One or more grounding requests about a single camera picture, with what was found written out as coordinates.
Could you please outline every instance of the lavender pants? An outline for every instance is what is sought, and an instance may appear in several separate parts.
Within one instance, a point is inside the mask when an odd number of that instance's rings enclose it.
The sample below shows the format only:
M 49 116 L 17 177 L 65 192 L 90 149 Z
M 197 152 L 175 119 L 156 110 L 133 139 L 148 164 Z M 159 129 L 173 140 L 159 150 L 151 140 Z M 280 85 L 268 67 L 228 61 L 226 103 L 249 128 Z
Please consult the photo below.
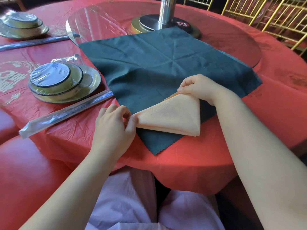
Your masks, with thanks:
M 225 230 L 201 194 L 171 190 L 158 213 L 153 174 L 125 166 L 106 180 L 85 230 Z

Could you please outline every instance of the metal pole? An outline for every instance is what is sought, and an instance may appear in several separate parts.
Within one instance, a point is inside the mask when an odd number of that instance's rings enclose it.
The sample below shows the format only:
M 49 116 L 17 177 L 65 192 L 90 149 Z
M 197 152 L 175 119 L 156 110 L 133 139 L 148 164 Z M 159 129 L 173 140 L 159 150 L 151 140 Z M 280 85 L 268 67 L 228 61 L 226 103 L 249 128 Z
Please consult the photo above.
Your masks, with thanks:
M 161 0 L 159 23 L 166 25 L 174 17 L 175 5 L 177 0 Z

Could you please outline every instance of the person's left arm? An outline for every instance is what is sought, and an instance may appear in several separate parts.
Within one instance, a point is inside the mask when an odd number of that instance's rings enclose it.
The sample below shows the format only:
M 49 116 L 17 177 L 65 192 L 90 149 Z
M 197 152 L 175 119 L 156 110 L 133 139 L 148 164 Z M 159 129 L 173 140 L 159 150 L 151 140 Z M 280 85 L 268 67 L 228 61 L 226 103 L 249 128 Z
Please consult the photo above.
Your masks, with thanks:
M 92 148 L 82 163 L 20 230 L 84 230 L 102 186 L 135 136 L 136 118 L 125 106 L 102 108 Z

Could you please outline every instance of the teal napkin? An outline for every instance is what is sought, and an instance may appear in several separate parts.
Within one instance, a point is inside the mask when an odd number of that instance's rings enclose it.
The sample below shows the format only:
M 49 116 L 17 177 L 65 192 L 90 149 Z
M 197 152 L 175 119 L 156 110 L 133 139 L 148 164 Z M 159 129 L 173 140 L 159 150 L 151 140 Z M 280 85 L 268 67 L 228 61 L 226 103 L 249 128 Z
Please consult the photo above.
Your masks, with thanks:
M 178 27 L 124 35 L 80 45 L 102 73 L 120 105 L 132 114 L 151 107 L 177 92 L 186 77 L 203 74 L 241 98 L 261 80 L 238 59 L 193 38 Z M 201 101 L 201 122 L 216 113 Z M 137 128 L 146 147 L 157 154 L 182 135 Z

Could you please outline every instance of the hand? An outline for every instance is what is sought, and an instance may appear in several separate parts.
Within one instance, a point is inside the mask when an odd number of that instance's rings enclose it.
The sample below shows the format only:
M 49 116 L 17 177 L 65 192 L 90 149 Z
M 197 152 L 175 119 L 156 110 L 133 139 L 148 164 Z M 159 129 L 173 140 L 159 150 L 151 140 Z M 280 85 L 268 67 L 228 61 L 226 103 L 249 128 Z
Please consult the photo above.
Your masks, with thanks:
M 202 74 L 187 77 L 178 89 L 179 93 L 190 93 L 199 99 L 207 101 L 212 106 L 215 105 L 218 96 L 225 91 L 231 92 Z
M 129 118 L 130 116 L 131 113 L 125 106 L 112 104 L 108 108 L 102 108 L 96 119 L 91 151 L 108 153 L 118 160 L 135 137 L 137 117 Z

